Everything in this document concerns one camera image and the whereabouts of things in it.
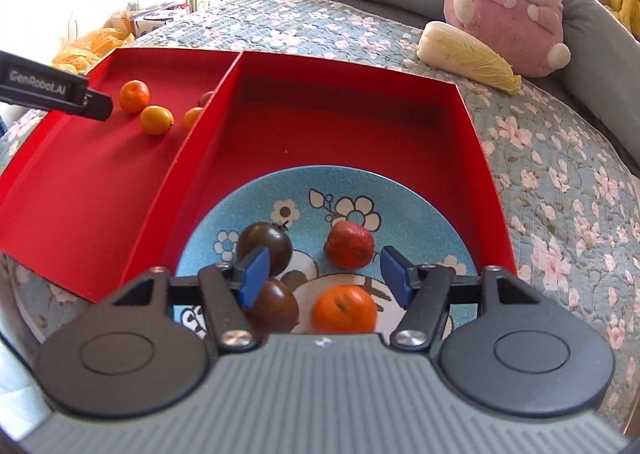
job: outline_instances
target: plush toy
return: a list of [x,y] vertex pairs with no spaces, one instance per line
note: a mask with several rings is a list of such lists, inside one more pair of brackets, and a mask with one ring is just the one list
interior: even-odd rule
[[449,24],[484,42],[522,76],[546,76],[571,59],[562,0],[445,0]]

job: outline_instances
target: small orange fruit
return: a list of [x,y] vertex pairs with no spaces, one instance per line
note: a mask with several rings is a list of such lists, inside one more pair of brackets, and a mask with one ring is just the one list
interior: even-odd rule
[[149,105],[149,88],[145,82],[132,80],[120,90],[120,106],[126,112],[137,114]]
[[377,320],[376,303],[355,284],[329,288],[318,297],[311,312],[311,327],[318,335],[373,333]]
[[182,117],[182,128],[185,130],[191,130],[191,127],[196,123],[203,110],[204,109],[202,107],[194,107],[185,112]]
[[150,105],[140,114],[140,126],[151,136],[166,134],[173,124],[174,115],[169,109],[159,105]]

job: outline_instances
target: orange tangerine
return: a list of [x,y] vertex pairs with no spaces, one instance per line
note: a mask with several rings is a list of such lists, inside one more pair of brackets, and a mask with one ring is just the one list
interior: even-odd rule
[[132,80],[122,86],[119,100],[124,111],[137,114],[149,105],[149,88],[145,82]]
[[140,113],[142,130],[152,136],[161,136],[169,132],[174,125],[174,115],[167,108],[150,105]]

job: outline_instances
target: blue plate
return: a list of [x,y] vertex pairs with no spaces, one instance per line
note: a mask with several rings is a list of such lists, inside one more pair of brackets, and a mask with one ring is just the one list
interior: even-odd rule
[[[364,225],[376,243],[374,260],[355,273],[331,265],[322,253],[332,225],[344,219]],[[378,305],[377,331],[388,339],[404,310],[380,275],[377,252],[386,245],[395,246],[414,263],[437,262],[455,268],[460,275],[476,274],[460,236],[427,201],[385,177],[335,166],[282,170],[231,193],[193,232],[176,274],[195,275],[208,264],[234,261],[239,234],[255,221],[273,221],[289,228],[294,253],[278,278],[294,289],[300,306],[300,324],[294,332],[311,331],[310,311],[324,290],[338,283],[356,283],[372,294]],[[199,308],[175,307],[174,316],[204,334]],[[459,326],[475,318],[476,306],[452,307],[450,316],[453,327]]]

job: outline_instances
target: red box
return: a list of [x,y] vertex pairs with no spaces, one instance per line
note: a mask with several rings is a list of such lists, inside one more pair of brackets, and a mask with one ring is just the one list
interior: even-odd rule
[[[174,113],[164,137],[117,106],[138,79]],[[477,269],[515,271],[491,172],[457,88],[358,64],[271,53],[123,48],[90,74],[105,122],[47,114],[0,177],[0,247],[98,301],[153,265],[174,269],[201,218],[243,184],[331,164],[396,180],[433,204]],[[215,90],[194,127],[182,115]]]

